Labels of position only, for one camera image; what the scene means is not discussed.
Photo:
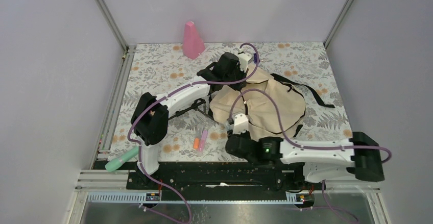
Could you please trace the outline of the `cream canvas backpack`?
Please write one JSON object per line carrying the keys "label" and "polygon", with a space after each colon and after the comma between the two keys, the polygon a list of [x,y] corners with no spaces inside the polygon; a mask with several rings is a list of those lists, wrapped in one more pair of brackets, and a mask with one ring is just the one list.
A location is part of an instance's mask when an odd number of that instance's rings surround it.
{"label": "cream canvas backpack", "polygon": [[210,102],[213,119],[225,123],[229,115],[244,113],[255,141],[264,137],[294,138],[302,127],[307,104],[292,82],[278,74],[257,68],[239,91],[224,86]]}

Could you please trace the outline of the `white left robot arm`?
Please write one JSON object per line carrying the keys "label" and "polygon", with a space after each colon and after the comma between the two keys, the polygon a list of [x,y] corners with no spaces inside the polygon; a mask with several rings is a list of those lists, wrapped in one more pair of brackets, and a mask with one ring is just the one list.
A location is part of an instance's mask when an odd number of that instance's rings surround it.
{"label": "white left robot arm", "polygon": [[147,189],[158,184],[157,144],[167,135],[168,122],[188,110],[195,101],[228,86],[241,90],[259,63],[258,53],[225,52],[218,61],[197,72],[187,83],[162,94],[144,93],[131,118],[128,139],[138,144],[139,182]]}

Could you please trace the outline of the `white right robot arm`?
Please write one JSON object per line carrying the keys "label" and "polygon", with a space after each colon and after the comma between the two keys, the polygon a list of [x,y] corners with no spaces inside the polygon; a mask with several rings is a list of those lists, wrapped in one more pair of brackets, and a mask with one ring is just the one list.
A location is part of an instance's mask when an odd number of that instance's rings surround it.
{"label": "white right robot arm", "polygon": [[253,140],[249,124],[247,115],[242,113],[227,120],[226,152],[256,167],[300,164],[301,170],[293,175],[293,183],[299,189],[350,175],[365,182],[385,180],[382,147],[363,132],[331,141],[289,141],[280,137]]}

